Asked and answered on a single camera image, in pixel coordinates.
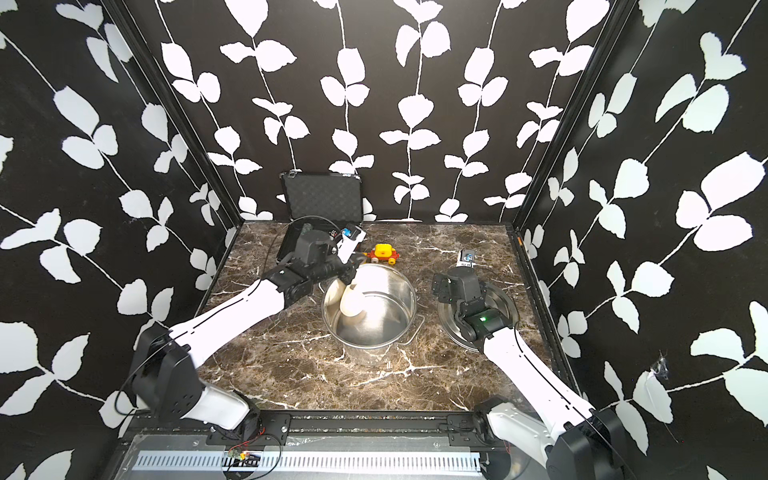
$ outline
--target metal lid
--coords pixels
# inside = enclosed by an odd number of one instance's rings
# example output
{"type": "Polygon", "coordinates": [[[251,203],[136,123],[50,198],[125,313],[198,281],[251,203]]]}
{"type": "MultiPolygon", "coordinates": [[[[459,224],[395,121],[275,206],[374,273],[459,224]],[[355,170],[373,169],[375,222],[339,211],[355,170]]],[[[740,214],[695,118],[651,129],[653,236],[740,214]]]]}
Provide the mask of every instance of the metal lid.
{"type": "MultiPolygon", "coordinates": [[[[504,290],[498,288],[496,285],[486,284],[485,305],[488,308],[496,308],[499,312],[504,314],[512,322],[518,321],[518,309],[515,306],[515,302],[509,298],[509,295],[504,293],[504,290]]],[[[440,326],[448,334],[456,345],[463,346],[467,350],[477,352],[477,348],[472,345],[471,342],[462,337],[462,333],[456,326],[456,321],[453,319],[455,309],[450,303],[438,303],[437,314],[440,319],[440,326]]]]}

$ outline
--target stainless steel pot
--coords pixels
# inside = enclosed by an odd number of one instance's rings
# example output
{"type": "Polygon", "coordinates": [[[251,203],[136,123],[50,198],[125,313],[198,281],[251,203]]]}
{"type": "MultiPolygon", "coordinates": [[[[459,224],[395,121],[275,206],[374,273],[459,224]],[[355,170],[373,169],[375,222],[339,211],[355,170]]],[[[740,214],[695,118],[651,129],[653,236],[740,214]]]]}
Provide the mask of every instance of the stainless steel pot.
{"type": "Polygon", "coordinates": [[[350,359],[362,365],[378,365],[386,361],[392,345],[412,325],[416,293],[402,273],[381,263],[361,265],[353,282],[363,294],[362,312],[355,316],[341,312],[339,305],[346,286],[336,280],[323,297],[323,320],[350,359]]]}

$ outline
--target black metal frame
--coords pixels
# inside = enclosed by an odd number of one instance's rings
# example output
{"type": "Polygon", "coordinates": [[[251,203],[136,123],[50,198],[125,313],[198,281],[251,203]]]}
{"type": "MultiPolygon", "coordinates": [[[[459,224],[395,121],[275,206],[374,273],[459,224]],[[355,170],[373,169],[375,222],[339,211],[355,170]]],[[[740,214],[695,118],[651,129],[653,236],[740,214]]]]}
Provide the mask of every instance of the black metal frame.
{"type": "Polygon", "coordinates": [[[176,94],[171,90],[170,84],[163,74],[160,65],[157,64],[157,61],[151,54],[149,46],[139,31],[124,0],[103,0],[101,3],[107,9],[107,13],[112,17],[112,21],[123,35],[125,42],[134,54],[134,58],[136,58],[139,68],[144,73],[147,82],[154,90],[161,105],[168,113],[171,122],[187,143],[190,153],[197,159],[197,164],[208,180],[211,190],[215,191],[221,200],[227,216],[235,226],[242,226],[243,219],[240,218],[240,211],[237,209],[234,199],[221,182],[218,171],[208,161],[208,155],[200,138],[197,136],[192,123],[190,123],[187,114],[181,107],[176,94]]]}

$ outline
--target leaf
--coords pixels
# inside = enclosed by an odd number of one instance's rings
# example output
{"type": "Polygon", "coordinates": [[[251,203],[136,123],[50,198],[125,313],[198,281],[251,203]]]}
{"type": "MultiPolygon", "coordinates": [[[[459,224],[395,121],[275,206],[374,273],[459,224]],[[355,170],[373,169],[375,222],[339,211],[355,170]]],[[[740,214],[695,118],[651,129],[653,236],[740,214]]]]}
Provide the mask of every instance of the leaf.
{"type": "Polygon", "coordinates": [[[526,142],[527,139],[531,137],[534,133],[538,131],[538,124],[534,122],[533,120],[529,120],[523,124],[523,126],[520,128],[520,131],[518,132],[518,141],[517,146],[518,148],[521,148],[523,144],[526,142]]]}
{"type": "Polygon", "coordinates": [[[619,262],[614,260],[611,266],[608,267],[608,272],[605,276],[611,281],[611,285],[614,286],[616,295],[624,295],[624,288],[627,286],[627,281],[624,279],[624,272],[621,271],[619,262]]]}
{"type": "Polygon", "coordinates": [[[442,10],[442,5],[432,0],[422,3],[416,0],[395,0],[395,5],[404,8],[418,23],[432,20],[442,10]]]}
{"type": "Polygon", "coordinates": [[[106,155],[118,154],[118,140],[111,125],[101,125],[94,133],[94,144],[106,155]]]}
{"type": "Polygon", "coordinates": [[[632,300],[626,296],[617,296],[611,302],[611,308],[617,317],[619,317],[635,333],[640,329],[640,314],[637,312],[632,300]]]}
{"type": "Polygon", "coordinates": [[[194,81],[192,77],[192,64],[184,47],[176,43],[163,43],[162,52],[163,63],[165,63],[165,68],[168,69],[170,74],[184,80],[194,81]]]}
{"type": "Polygon", "coordinates": [[[140,315],[147,312],[147,284],[139,278],[123,287],[118,298],[118,313],[140,315]]]}
{"type": "Polygon", "coordinates": [[[673,280],[661,265],[643,262],[634,271],[632,290],[646,296],[664,296],[669,293],[673,280]]]}
{"type": "Polygon", "coordinates": [[[141,114],[141,124],[158,140],[168,141],[168,116],[162,106],[147,104],[141,114]]]}
{"type": "Polygon", "coordinates": [[[568,77],[573,74],[584,70],[587,67],[587,62],[592,56],[594,48],[591,45],[579,45],[576,48],[572,48],[563,55],[563,59],[560,60],[560,66],[558,67],[558,75],[561,77],[568,77]]]}
{"type": "Polygon", "coordinates": [[[482,199],[482,201],[484,201],[487,205],[492,206],[492,205],[503,204],[504,202],[507,201],[507,199],[504,197],[486,197],[482,199]]]}
{"type": "Polygon", "coordinates": [[[559,120],[548,121],[547,124],[544,127],[542,127],[540,131],[538,131],[538,135],[536,136],[536,141],[539,143],[546,143],[552,140],[552,137],[554,137],[554,133],[558,131],[559,124],[560,124],[559,120]]]}
{"type": "Polygon", "coordinates": [[[512,195],[514,192],[520,190],[523,187],[527,187],[531,183],[531,176],[525,172],[518,172],[516,174],[508,175],[504,179],[504,185],[507,188],[507,193],[512,195]]]}
{"type": "Polygon", "coordinates": [[[709,480],[728,480],[722,473],[707,465],[707,478],[709,480]]]}
{"type": "Polygon", "coordinates": [[[709,217],[694,235],[694,243],[705,252],[737,247],[752,238],[752,226],[738,215],[709,217]]]}
{"type": "Polygon", "coordinates": [[[221,98],[219,78],[210,72],[204,71],[197,77],[197,88],[209,103],[215,104],[221,98]]]}
{"type": "Polygon", "coordinates": [[[10,250],[27,243],[53,240],[56,232],[58,232],[59,225],[61,225],[61,214],[58,208],[55,208],[50,212],[42,214],[32,228],[22,228],[8,235],[0,243],[0,248],[10,250]]]}
{"type": "Polygon", "coordinates": [[[392,145],[399,141],[408,140],[408,134],[400,130],[383,131],[379,134],[379,138],[384,140],[388,145],[392,145]]]}
{"type": "Polygon", "coordinates": [[[422,53],[427,58],[439,57],[451,49],[451,36],[440,22],[430,22],[422,35],[422,53]]]}
{"type": "Polygon", "coordinates": [[[350,134],[348,131],[339,130],[337,128],[333,131],[331,139],[333,140],[333,144],[336,145],[336,148],[344,152],[351,160],[355,151],[357,151],[357,137],[350,134]]]}
{"type": "Polygon", "coordinates": [[[117,404],[120,412],[129,413],[134,410],[133,404],[124,392],[112,392],[107,397],[104,405],[98,410],[99,415],[101,415],[101,421],[110,429],[116,429],[125,419],[125,415],[120,414],[118,410],[114,409],[115,397],[118,399],[117,404]]]}
{"type": "Polygon", "coordinates": [[[357,48],[342,48],[336,56],[339,71],[347,85],[355,84],[366,78],[366,66],[360,58],[357,48]]]}
{"type": "Polygon", "coordinates": [[[112,50],[112,53],[114,53],[118,60],[125,63],[134,57],[134,53],[128,47],[128,44],[125,43],[125,39],[116,25],[105,23],[104,33],[107,35],[107,43],[109,43],[110,50],[112,50]]]}
{"type": "Polygon", "coordinates": [[[717,84],[694,98],[683,114],[683,127],[697,133],[714,132],[728,110],[728,90],[717,84]]]}
{"type": "Polygon", "coordinates": [[[725,372],[725,388],[741,407],[768,426],[768,372],[738,369],[725,372]]]}
{"type": "Polygon", "coordinates": [[[605,378],[605,381],[608,382],[608,385],[614,387],[619,400],[624,400],[624,387],[621,386],[621,380],[619,380],[618,375],[616,375],[614,367],[608,362],[605,363],[603,377],[605,378]]]}
{"type": "Polygon", "coordinates": [[[677,81],[674,82],[674,85],[672,85],[670,89],[667,90],[667,93],[664,94],[664,98],[661,99],[659,108],[656,109],[656,121],[659,121],[675,106],[683,103],[689,98],[695,97],[696,93],[696,80],[694,80],[693,75],[689,73],[678,78],[677,81]]]}
{"type": "Polygon", "coordinates": [[[241,41],[221,45],[219,51],[235,63],[240,63],[247,57],[256,57],[256,51],[251,47],[243,45],[243,42],[241,41]]]}
{"type": "Polygon", "coordinates": [[[81,255],[94,251],[99,241],[101,227],[90,220],[78,218],[64,225],[64,235],[69,246],[81,255]]]}
{"type": "Polygon", "coordinates": [[[558,263],[566,263],[568,262],[568,247],[562,247],[558,252],[554,255],[554,263],[552,264],[557,265],[558,263]]]}
{"type": "Polygon", "coordinates": [[[475,175],[484,174],[488,171],[488,165],[482,162],[469,162],[464,170],[462,170],[463,177],[474,177],[475,175]]]}
{"type": "Polygon", "coordinates": [[[118,82],[118,78],[114,76],[114,70],[112,70],[112,63],[109,62],[109,45],[100,38],[88,37],[85,39],[85,44],[88,46],[88,51],[91,53],[96,65],[107,75],[107,78],[113,82],[118,82]]]}
{"type": "Polygon", "coordinates": [[[353,165],[355,168],[371,168],[373,167],[373,155],[357,157],[355,161],[353,161],[353,165]]]}
{"type": "Polygon", "coordinates": [[[624,211],[618,205],[606,205],[598,214],[598,222],[601,227],[608,230],[616,237],[624,238],[627,231],[627,221],[624,219],[624,211]]]}
{"type": "Polygon", "coordinates": [[[34,376],[24,382],[24,385],[5,400],[0,406],[2,415],[22,415],[29,413],[35,407],[40,395],[51,385],[55,377],[50,373],[34,376]]]}
{"type": "Polygon", "coordinates": [[[563,278],[570,286],[576,286],[578,283],[578,263],[570,262],[563,269],[563,278]]]}
{"type": "Polygon", "coordinates": [[[431,145],[440,143],[440,137],[431,130],[416,130],[408,137],[408,148],[411,150],[421,150],[431,145]]]}
{"type": "Polygon", "coordinates": [[[141,190],[131,190],[120,197],[123,211],[133,218],[153,218],[152,205],[147,194],[141,190]]]}
{"type": "Polygon", "coordinates": [[[278,120],[271,117],[264,118],[264,134],[275,145],[277,145],[277,135],[280,133],[280,128],[282,127],[283,124],[278,120]]]}
{"type": "Polygon", "coordinates": [[[483,85],[493,67],[494,53],[490,48],[475,48],[464,67],[464,78],[477,85],[483,85]]]}
{"type": "Polygon", "coordinates": [[[350,85],[346,88],[346,99],[353,107],[359,107],[368,98],[370,88],[363,84],[350,85]]]}
{"type": "Polygon", "coordinates": [[[768,359],[768,311],[758,302],[750,302],[750,316],[755,326],[755,355],[768,359]]]}
{"type": "Polygon", "coordinates": [[[240,175],[248,175],[249,173],[255,172],[256,170],[261,170],[261,165],[254,161],[248,160],[247,158],[239,158],[235,162],[235,171],[240,175]]]}
{"type": "Polygon", "coordinates": [[[76,336],[58,349],[51,364],[51,370],[56,379],[69,380],[80,370],[83,350],[88,344],[89,336],[90,333],[76,336]]]}
{"type": "Polygon", "coordinates": [[[648,167],[628,158],[621,162],[614,184],[614,198],[637,198],[648,191],[648,167]]]}
{"type": "Polygon", "coordinates": [[[304,138],[310,134],[306,124],[298,117],[288,115],[285,120],[286,135],[288,138],[296,140],[297,138],[304,138]]]}
{"type": "Polygon", "coordinates": [[[741,337],[731,329],[715,329],[699,333],[698,338],[690,344],[690,354],[692,356],[714,355],[739,363],[744,361],[741,337]]]}
{"type": "Polygon", "coordinates": [[[266,20],[266,0],[224,0],[224,3],[248,36],[255,37],[266,20]]]}
{"type": "Polygon", "coordinates": [[[701,191],[717,210],[755,190],[764,176],[765,167],[743,152],[712,169],[701,181],[701,191]]]}
{"type": "Polygon", "coordinates": [[[238,134],[232,127],[224,127],[216,130],[214,138],[216,139],[216,143],[230,155],[234,154],[235,150],[240,146],[240,134],[238,134]]]}
{"type": "Polygon", "coordinates": [[[637,6],[643,12],[643,25],[653,27],[659,21],[661,12],[664,11],[666,0],[640,0],[637,6]]]}
{"type": "Polygon", "coordinates": [[[104,158],[96,145],[80,137],[67,137],[61,143],[61,150],[83,167],[98,170],[104,166],[104,158]]]}
{"type": "Polygon", "coordinates": [[[598,123],[598,138],[605,137],[616,130],[616,117],[613,114],[603,114],[598,123]]]}
{"type": "Polygon", "coordinates": [[[101,23],[104,21],[104,12],[101,10],[101,5],[92,3],[87,4],[82,10],[74,5],[60,3],[56,5],[56,12],[64,18],[85,23],[95,31],[98,31],[98,28],[101,27],[101,23]]]}
{"type": "Polygon", "coordinates": [[[162,289],[152,300],[152,319],[155,322],[164,322],[170,312],[170,299],[174,296],[174,288],[162,289]]]}
{"type": "Polygon", "coordinates": [[[746,70],[739,55],[723,55],[723,44],[711,31],[701,35],[699,45],[704,53],[704,78],[707,80],[728,80],[746,70]]]}
{"type": "Polygon", "coordinates": [[[598,93],[594,96],[594,99],[592,100],[592,106],[589,108],[589,118],[587,119],[587,125],[589,125],[589,128],[594,128],[604,113],[605,95],[598,93]]]}
{"type": "Polygon", "coordinates": [[[397,108],[400,116],[410,127],[414,128],[432,113],[435,104],[422,94],[411,95],[398,102],[397,108]]]}
{"type": "Polygon", "coordinates": [[[170,170],[170,159],[174,157],[174,154],[171,153],[171,151],[164,151],[160,152],[160,156],[157,157],[157,160],[154,161],[154,171],[158,172],[159,174],[167,174],[170,170]]]}
{"type": "Polygon", "coordinates": [[[285,45],[274,40],[262,40],[256,46],[256,60],[264,71],[278,71],[296,61],[296,56],[285,45]]]}
{"type": "Polygon", "coordinates": [[[400,205],[402,202],[402,198],[406,194],[410,193],[410,191],[411,190],[404,185],[398,185],[397,187],[395,187],[395,202],[397,202],[397,204],[400,205]]]}
{"type": "MultiPolygon", "coordinates": [[[[265,100],[264,98],[251,98],[251,101],[254,104],[260,106],[261,108],[264,108],[265,110],[268,110],[269,112],[272,113],[272,115],[274,115],[276,117],[282,117],[283,115],[287,115],[287,114],[290,113],[291,109],[293,109],[293,105],[287,104],[284,101],[279,101],[279,102],[277,102],[275,104],[272,103],[269,100],[265,100]]],[[[344,105],[344,98],[343,97],[342,97],[342,100],[341,100],[341,105],[344,105]]]]}
{"type": "Polygon", "coordinates": [[[640,412],[629,402],[619,402],[616,405],[616,416],[630,434],[637,447],[644,454],[648,454],[648,429],[640,412]]]}
{"type": "Polygon", "coordinates": [[[424,185],[418,184],[411,187],[411,198],[413,200],[424,200],[429,197],[429,189],[424,185]]]}
{"type": "Polygon", "coordinates": [[[214,152],[208,152],[208,158],[210,159],[211,163],[214,165],[224,166],[224,167],[234,167],[235,162],[232,160],[232,158],[228,157],[227,155],[222,154],[215,154],[214,152]]]}
{"type": "Polygon", "coordinates": [[[578,40],[608,13],[611,4],[607,0],[574,0],[565,14],[568,41],[578,40]]]}
{"type": "Polygon", "coordinates": [[[0,373],[24,372],[37,365],[35,331],[23,322],[0,322],[0,373]]]}
{"type": "Polygon", "coordinates": [[[605,197],[605,189],[595,180],[589,181],[589,197],[603,207],[608,205],[608,199],[605,197]]]}
{"type": "Polygon", "coordinates": [[[43,253],[40,254],[40,264],[56,280],[66,283],[80,283],[81,281],[80,277],[72,269],[71,263],[69,263],[69,255],[67,255],[67,247],[65,245],[43,250],[43,253]]]}
{"type": "MultiPolygon", "coordinates": [[[[247,205],[243,208],[243,198],[248,197],[240,197],[240,209],[246,212],[256,213],[256,202],[253,202],[253,209],[248,207],[247,205]]],[[[205,252],[200,250],[199,248],[192,249],[192,253],[190,253],[190,265],[198,270],[205,271],[205,264],[208,261],[208,255],[206,255],[205,252]]]]}
{"type": "Polygon", "coordinates": [[[547,63],[562,60],[563,54],[555,47],[540,48],[528,54],[528,58],[531,59],[534,67],[541,68],[547,63]]]}
{"type": "Polygon", "coordinates": [[[397,61],[401,66],[406,66],[406,60],[408,53],[413,48],[413,45],[417,40],[421,38],[421,35],[408,25],[403,25],[397,31],[397,38],[395,39],[395,53],[397,54],[397,61]]]}
{"type": "Polygon", "coordinates": [[[630,98],[632,98],[632,91],[637,83],[637,77],[631,73],[625,73],[621,75],[619,81],[616,82],[614,87],[614,93],[611,94],[611,101],[608,102],[606,111],[611,113],[620,114],[627,107],[630,98]]]}
{"type": "Polygon", "coordinates": [[[581,358],[581,348],[579,348],[578,342],[572,339],[570,336],[566,336],[560,341],[563,346],[563,352],[570,356],[572,359],[581,358]]]}
{"type": "Polygon", "coordinates": [[[672,399],[653,373],[643,372],[640,375],[632,399],[659,422],[672,423],[672,399]]]}
{"type": "Polygon", "coordinates": [[[88,136],[94,133],[98,125],[96,110],[81,97],[76,91],[64,87],[53,96],[53,102],[58,111],[75,127],[85,132],[88,136]]]}
{"type": "Polygon", "coordinates": [[[675,212],[677,225],[683,228],[695,228],[704,223],[709,215],[710,209],[699,194],[685,190],[680,195],[675,212]]]}
{"type": "Polygon", "coordinates": [[[555,201],[560,193],[560,184],[555,177],[549,177],[547,179],[547,186],[549,187],[549,200],[555,201]]]}
{"type": "Polygon", "coordinates": [[[568,314],[568,329],[571,335],[582,335],[587,332],[587,319],[584,312],[570,312],[568,314]]]}
{"type": "Polygon", "coordinates": [[[576,170],[578,170],[578,155],[576,154],[576,149],[572,148],[565,155],[565,160],[563,160],[563,183],[573,178],[576,170]]]}

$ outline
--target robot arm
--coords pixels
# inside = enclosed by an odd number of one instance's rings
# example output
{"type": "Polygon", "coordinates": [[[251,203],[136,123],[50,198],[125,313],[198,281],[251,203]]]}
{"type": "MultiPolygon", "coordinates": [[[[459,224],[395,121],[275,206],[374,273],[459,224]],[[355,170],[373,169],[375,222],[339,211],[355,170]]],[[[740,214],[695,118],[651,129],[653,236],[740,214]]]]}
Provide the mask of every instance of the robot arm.
{"type": "Polygon", "coordinates": [[[234,337],[310,294],[315,283],[337,276],[349,285],[365,258],[353,255],[365,236],[353,225],[338,244],[319,230],[302,233],[292,253],[237,296],[168,331],[157,325],[145,330],[131,364],[134,392],[161,422],[197,419],[251,438],[260,426],[259,410],[247,398],[200,381],[196,368],[234,337]]]}
{"type": "Polygon", "coordinates": [[[626,456],[626,432],[611,411],[595,412],[534,354],[512,321],[485,304],[485,283],[466,260],[435,275],[432,293],[454,305],[462,336],[515,384],[541,420],[499,403],[482,412],[490,437],[510,442],[543,465],[552,480],[618,480],[626,456]]]}

